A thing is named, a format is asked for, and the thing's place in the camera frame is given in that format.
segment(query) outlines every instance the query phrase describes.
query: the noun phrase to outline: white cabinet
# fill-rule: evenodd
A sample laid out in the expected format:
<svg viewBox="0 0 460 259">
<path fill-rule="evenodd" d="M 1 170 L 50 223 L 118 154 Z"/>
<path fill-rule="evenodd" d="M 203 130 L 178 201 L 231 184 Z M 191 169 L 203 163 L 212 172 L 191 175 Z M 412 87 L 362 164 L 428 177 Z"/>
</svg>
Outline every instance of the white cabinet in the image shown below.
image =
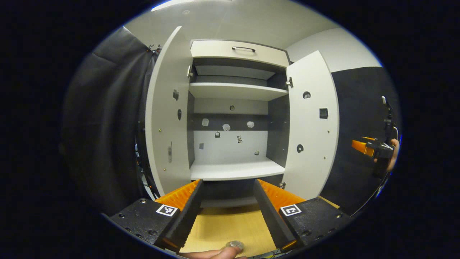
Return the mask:
<svg viewBox="0 0 460 259">
<path fill-rule="evenodd" d="M 317 197 L 339 130 L 337 94 L 321 54 L 290 64 L 285 51 L 256 43 L 190 45 L 180 30 L 160 53 L 147 97 L 148 157 L 160 195 L 195 179 L 283 175 L 286 190 Z"/>
</svg>

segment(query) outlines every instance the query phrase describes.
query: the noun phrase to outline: open cabinet door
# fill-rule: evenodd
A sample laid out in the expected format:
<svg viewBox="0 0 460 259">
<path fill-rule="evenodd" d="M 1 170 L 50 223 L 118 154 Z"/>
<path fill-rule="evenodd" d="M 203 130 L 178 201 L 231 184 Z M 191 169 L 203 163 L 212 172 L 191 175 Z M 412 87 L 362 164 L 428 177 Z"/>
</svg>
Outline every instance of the open cabinet door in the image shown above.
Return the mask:
<svg viewBox="0 0 460 259">
<path fill-rule="evenodd" d="M 158 56 L 147 92 L 145 140 L 150 169 L 161 196 L 190 183 L 187 100 L 188 68 L 193 58 L 189 43 L 181 26 L 172 32 Z"/>
<path fill-rule="evenodd" d="M 334 162 L 339 138 L 337 93 L 319 51 L 287 67 L 286 76 L 292 79 L 292 87 L 283 181 L 287 191 L 309 200 L 321 192 Z"/>
</svg>

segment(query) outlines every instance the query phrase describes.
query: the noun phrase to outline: white ceiling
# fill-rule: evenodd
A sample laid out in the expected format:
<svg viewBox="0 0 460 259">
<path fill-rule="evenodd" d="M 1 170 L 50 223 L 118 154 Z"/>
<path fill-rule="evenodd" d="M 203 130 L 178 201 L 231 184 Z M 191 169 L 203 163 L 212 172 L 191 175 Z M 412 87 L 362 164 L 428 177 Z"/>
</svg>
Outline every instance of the white ceiling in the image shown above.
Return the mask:
<svg viewBox="0 0 460 259">
<path fill-rule="evenodd" d="M 189 0 L 148 10 L 125 25 L 147 46 L 163 45 L 177 26 L 183 26 L 181 30 L 189 40 L 241 40 L 282 49 L 312 34 L 340 27 L 289 0 Z"/>
</svg>

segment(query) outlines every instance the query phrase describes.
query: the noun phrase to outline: drawer handle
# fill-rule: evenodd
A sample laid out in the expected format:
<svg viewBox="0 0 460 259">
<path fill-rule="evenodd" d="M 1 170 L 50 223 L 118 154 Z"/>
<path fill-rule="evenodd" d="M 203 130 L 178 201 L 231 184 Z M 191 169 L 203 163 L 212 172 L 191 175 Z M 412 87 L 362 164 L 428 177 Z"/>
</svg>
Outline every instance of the drawer handle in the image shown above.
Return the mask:
<svg viewBox="0 0 460 259">
<path fill-rule="evenodd" d="M 250 48 L 250 47 L 238 47 L 238 48 L 245 48 L 245 49 L 250 49 L 250 50 L 252 50 L 253 52 L 256 52 L 256 50 L 255 50 L 255 49 L 253 49 L 253 48 Z"/>
</svg>

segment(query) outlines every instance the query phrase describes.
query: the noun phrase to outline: hand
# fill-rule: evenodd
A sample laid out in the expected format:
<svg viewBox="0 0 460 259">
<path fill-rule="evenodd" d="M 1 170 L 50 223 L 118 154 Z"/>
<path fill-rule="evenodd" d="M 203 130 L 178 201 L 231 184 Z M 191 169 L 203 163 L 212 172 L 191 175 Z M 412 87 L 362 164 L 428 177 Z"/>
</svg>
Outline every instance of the hand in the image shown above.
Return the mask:
<svg viewBox="0 0 460 259">
<path fill-rule="evenodd" d="M 241 252 L 239 247 L 226 247 L 221 250 L 210 250 L 206 252 L 193 252 L 193 253 L 178 253 L 177 255 L 189 259 L 233 259 Z M 246 256 L 237 257 L 235 259 L 247 259 Z"/>
<path fill-rule="evenodd" d="M 391 144 L 395 146 L 395 150 L 393 151 L 393 156 L 390 159 L 390 162 L 388 163 L 388 167 L 386 168 L 386 172 L 391 172 L 393 168 L 395 167 L 396 159 L 398 158 L 398 153 L 399 153 L 399 142 L 396 139 L 391 140 Z"/>
</svg>

